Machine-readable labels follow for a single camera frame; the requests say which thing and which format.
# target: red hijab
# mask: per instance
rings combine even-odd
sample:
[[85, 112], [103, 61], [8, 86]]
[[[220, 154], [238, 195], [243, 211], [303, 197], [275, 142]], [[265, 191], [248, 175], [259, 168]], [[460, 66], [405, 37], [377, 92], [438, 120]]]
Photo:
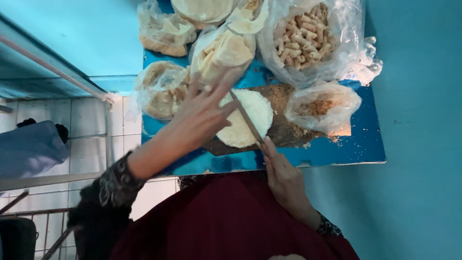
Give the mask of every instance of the red hijab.
[[154, 207], [127, 229], [111, 259], [267, 260], [289, 254], [359, 259], [342, 236], [320, 235], [290, 216], [264, 181], [234, 173], [209, 176]]

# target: blue cloth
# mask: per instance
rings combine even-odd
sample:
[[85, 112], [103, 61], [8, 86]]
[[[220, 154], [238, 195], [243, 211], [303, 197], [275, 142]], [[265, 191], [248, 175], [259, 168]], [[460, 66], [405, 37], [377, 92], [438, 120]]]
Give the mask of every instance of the blue cloth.
[[44, 173], [69, 157], [69, 150], [51, 121], [0, 134], [0, 179]]

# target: wooden cutting board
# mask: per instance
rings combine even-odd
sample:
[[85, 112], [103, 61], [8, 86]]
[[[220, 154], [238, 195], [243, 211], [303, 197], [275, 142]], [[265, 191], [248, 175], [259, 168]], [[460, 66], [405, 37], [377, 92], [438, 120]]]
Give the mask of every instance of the wooden cutting board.
[[[307, 130], [287, 121], [284, 116], [284, 110], [286, 109], [291, 93], [295, 90], [292, 86], [288, 84], [278, 84], [251, 87], [248, 89], [260, 92], [263, 97], [269, 100], [272, 109], [277, 113], [273, 114], [273, 123], [267, 133], [277, 147], [294, 147], [307, 143], [318, 136], [324, 135], [321, 132]], [[203, 147], [215, 156], [229, 155], [258, 149], [256, 144], [245, 148], [227, 146], [217, 137], [204, 144]]]

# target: kitchen knife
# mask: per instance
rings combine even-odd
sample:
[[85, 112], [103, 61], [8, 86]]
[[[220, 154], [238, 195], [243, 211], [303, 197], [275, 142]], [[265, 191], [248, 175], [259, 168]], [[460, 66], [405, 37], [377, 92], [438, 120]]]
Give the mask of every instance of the kitchen knife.
[[[232, 97], [233, 100], [237, 100], [239, 101], [239, 99], [236, 97], [236, 95], [230, 90], [230, 95]], [[264, 144], [264, 141], [263, 141], [263, 138], [260, 136], [260, 134], [258, 133], [258, 130], [257, 128], [255, 127], [254, 123], [252, 123], [252, 120], [249, 118], [249, 115], [247, 114], [247, 112], [245, 111], [244, 107], [242, 106], [241, 102], [239, 102], [239, 105], [237, 106], [237, 108], [239, 109], [239, 112], [241, 112], [241, 115], [242, 117], [244, 118], [245, 122], [247, 123], [247, 125], [249, 126], [250, 128], [250, 131], [252, 132], [252, 134], [254, 135], [255, 139], [257, 140], [257, 145], [259, 148], [261, 148], [261, 145]]]

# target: right hand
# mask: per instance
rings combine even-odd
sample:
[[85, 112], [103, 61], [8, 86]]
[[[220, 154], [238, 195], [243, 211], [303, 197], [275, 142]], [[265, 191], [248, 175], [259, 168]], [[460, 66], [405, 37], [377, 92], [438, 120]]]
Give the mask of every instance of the right hand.
[[321, 216], [305, 194], [302, 171], [292, 166], [284, 154], [279, 154], [267, 136], [261, 146], [268, 173], [268, 184], [276, 201], [301, 223], [318, 229]]

